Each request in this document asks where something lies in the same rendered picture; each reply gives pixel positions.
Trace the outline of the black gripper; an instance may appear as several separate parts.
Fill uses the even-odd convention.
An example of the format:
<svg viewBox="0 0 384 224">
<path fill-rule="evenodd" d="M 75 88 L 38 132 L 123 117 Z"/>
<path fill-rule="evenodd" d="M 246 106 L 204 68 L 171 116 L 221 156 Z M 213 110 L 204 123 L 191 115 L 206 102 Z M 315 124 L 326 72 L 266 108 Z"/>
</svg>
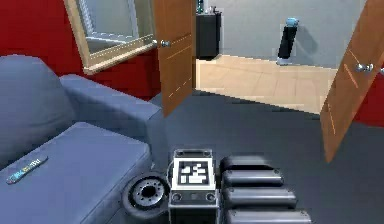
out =
<svg viewBox="0 0 384 224">
<path fill-rule="evenodd" d="M 121 195 L 129 220 L 168 220 L 170 187 L 159 172 L 146 172 L 131 179 Z"/>
</svg>

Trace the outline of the blue grey sofa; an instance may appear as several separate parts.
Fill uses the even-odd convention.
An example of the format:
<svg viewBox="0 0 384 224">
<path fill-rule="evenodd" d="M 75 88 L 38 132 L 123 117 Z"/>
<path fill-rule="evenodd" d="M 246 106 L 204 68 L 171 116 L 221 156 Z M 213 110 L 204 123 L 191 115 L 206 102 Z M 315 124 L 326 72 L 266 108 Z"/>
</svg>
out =
<svg viewBox="0 0 384 224">
<path fill-rule="evenodd" d="M 159 106 L 57 76 L 37 57 L 0 56 L 0 224 L 122 224 L 124 187 L 167 151 Z"/>
</svg>

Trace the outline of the dark remote control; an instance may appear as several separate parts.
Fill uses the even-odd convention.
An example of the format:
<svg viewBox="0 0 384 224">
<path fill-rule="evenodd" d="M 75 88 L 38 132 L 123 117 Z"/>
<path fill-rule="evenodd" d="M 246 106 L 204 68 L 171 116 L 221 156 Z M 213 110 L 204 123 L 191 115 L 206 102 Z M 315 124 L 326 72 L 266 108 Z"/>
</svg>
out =
<svg viewBox="0 0 384 224">
<path fill-rule="evenodd" d="M 20 168 L 18 171 L 12 173 L 7 179 L 6 183 L 8 185 L 15 184 L 19 182 L 24 176 L 26 176 L 28 173 L 39 167 L 40 165 L 44 164 L 48 160 L 47 156 L 41 156 L 39 158 L 36 158 L 30 162 L 28 162 L 24 167 Z"/>
</svg>

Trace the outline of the brown wooden room door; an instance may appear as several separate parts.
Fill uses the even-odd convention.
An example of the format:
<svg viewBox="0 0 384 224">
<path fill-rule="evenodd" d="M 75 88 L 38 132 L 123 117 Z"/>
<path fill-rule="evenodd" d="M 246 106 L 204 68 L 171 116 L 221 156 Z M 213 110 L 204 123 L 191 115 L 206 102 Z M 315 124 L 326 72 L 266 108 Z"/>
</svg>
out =
<svg viewBox="0 0 384 224">
<path fill-rule="evenodd" d="M 152 0 L 163 114 L 170 115 L 192 93 L 195 53 L 194 0 Z M 161 47 L 161 40 L 170 47 Z"/>
<path fill-rule="evenodd" d="M 370 73 L 356 65 L 373 64 Z M 322 106 L 324 157 L 331 162 L 384 63 L 384 0 L 367 0 Z"/>
</svg>

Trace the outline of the black cabinet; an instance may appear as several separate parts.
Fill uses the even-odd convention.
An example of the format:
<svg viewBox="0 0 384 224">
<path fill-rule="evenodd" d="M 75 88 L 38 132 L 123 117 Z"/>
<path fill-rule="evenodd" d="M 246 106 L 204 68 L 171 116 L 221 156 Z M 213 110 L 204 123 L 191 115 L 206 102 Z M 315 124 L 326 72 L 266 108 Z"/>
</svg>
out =
<svg viewBox="0 0 384 224">
<path fill-rule="evenodd" d="M 219 54 L 221 13 L 196 15 L 196 57 L 212 60 Z"/>
</svg>

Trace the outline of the gold framed wall mirror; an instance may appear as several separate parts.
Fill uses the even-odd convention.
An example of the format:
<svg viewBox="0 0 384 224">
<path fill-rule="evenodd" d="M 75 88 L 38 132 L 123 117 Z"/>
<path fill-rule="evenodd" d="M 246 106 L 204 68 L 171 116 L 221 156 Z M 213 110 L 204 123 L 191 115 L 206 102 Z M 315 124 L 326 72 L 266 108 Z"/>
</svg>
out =
<svg viewBox="0 0 384 224">
<path fill-rule="evenodd" d="M 152 0 L 63 2 L 87 75 L 156 47 Z"/>
</svg>

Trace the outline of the black post with blue top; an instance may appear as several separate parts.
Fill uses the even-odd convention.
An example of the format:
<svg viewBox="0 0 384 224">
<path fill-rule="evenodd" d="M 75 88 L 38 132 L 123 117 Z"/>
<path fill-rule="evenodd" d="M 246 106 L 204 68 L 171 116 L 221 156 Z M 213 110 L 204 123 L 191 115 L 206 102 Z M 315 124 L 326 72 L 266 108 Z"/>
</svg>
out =
<svg viewBox="0 0 384 224">
<path fill-rule="evenodd" d="M 285 66 L 290 64 L 290 57 L 293 43 L 296 37 L 299 20 L 297 18 L 288 18 L 283 29 L 283 34 L 279 46 L 276 64 Z"/>
</svg>

